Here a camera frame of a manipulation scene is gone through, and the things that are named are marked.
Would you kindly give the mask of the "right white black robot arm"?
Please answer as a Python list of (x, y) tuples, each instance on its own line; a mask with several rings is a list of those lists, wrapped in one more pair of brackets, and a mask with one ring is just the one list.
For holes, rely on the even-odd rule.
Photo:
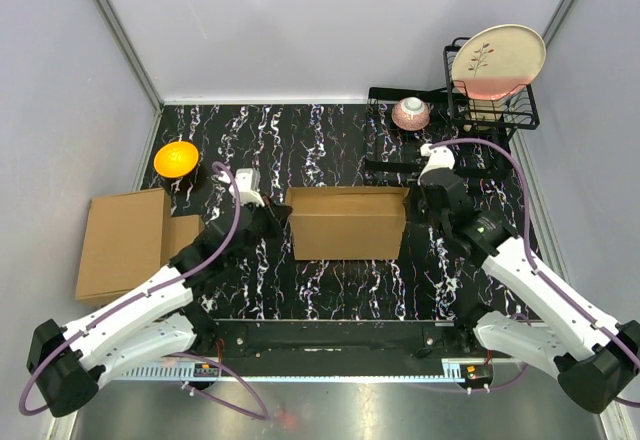
[(555, 378), (590, 413), (618, 400), (639, 374), (637, 321), (621, 323), (571, 288), (500, 214), (475, 208), (452, 169), (425, 168), (411, 196), (447, 249), (500, 281), (546, 325), (530, 327), (477, 306), (454, 331), (460, 353), (505, 353)]

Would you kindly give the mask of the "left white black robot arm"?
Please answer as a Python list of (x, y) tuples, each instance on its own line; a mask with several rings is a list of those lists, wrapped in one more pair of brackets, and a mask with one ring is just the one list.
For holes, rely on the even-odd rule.
[(291, 207), (270, 198), (259, 206), (243, 206), (227, 231), (216, 225), (205, 228), (119, 299), (64, 326), (54, 320), (40, 324), (27, 357), (31, 377), (19, 400), (20, 412), (40, 412), (26, 405), (32, 388), (44, 399), (44, 410), (60, 418), (135, 367), (166, 356), (215, 352), (222, 342), (199, 296), (255, 246), (281, 237), (291, 213)]

